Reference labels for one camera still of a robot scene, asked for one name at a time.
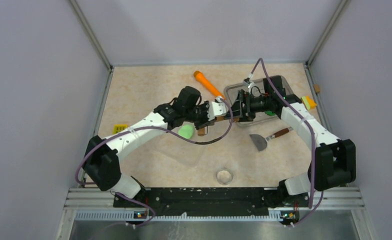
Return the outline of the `wooden double-ended roller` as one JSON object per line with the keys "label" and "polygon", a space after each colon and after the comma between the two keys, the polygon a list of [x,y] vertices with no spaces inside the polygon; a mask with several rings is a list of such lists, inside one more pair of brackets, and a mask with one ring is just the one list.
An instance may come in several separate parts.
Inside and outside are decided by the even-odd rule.
{"label": "wooden double-ended roller", "polygon": [[229,120],[231,123],[236,123],[240,120],[240,117],[239,116],[237,116],[237,117],[217,116],[214,120],[212,120],[206,124],[201,125],[199,128],[196,128],[196,133],[199,137],[203,137],[208,134],[208,131],[209,131],[208,128],[210,126],[214,126],[215,123],[222,122],[225,120]]}

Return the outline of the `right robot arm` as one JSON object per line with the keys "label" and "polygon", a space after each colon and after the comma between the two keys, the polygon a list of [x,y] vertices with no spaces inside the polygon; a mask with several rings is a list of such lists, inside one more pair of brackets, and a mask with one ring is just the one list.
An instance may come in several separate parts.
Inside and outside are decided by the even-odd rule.
{"label": "right robot arm", "polygon": [[308,97],[296,96],[281,75],[258,79],[246,86],[241,84],[225,88],[231,102],[233,116],[240,123],[254,122],[260,113],[279,118],[305,142],[314,160],[307,173],[281,180],[270,195],[274,207],[291,206],[298,197],[311,191],[325,191],[356,179],[356,146],[350,139],[341,139],[327,130],[309,113],[313,106]]}

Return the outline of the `clear plastic tray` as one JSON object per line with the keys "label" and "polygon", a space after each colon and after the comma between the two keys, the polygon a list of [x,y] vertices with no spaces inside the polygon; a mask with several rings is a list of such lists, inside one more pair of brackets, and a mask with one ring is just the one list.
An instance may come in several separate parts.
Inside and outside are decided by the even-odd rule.
{"label": "clear plastic tray", "polygon": [[[178,134],[179,129],[180,127],[175,128],[172,131]],[[193,137],[189,140],[201,142],[202,138],[197,135],[195,129]],[[174,159],[180,164],[188,167],[195,167],[205,151],[205,146],[192,144],[171,133],[165,133],[154,140],[153,149]]]}

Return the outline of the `green dough lump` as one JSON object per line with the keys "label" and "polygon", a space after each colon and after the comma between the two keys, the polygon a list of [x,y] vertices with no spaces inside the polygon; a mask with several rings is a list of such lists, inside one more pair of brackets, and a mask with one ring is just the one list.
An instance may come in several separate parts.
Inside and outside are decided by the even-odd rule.
{"label": "green dough lump", "polygon": [[184,124],[177,133],[180,137],[190,140],[195,133],[195,127],[192,124]]}

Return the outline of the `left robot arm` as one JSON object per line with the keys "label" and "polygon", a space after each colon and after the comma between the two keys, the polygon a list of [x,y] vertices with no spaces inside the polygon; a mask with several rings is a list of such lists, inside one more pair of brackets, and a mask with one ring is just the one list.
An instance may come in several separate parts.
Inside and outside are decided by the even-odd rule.
{"label": "left robot arm", "polygon": [[185,122],[193,123],[196,129],[212,126],[223,117],[233,122],[233,111],[221,96],[215,101],[202,102],[201,93],[191,87],[184,87],[179,95],[168,103],[158,105],[139,122],[107,138],[98,135],[90,139],[81,169],[93,180],[101,191],[113,191],[125,196],[133,207],[144,202],[141,184],[122,173],[120,161],[146,142],[169,133],[196,144],[196,141],[181,137],[173,129]]}

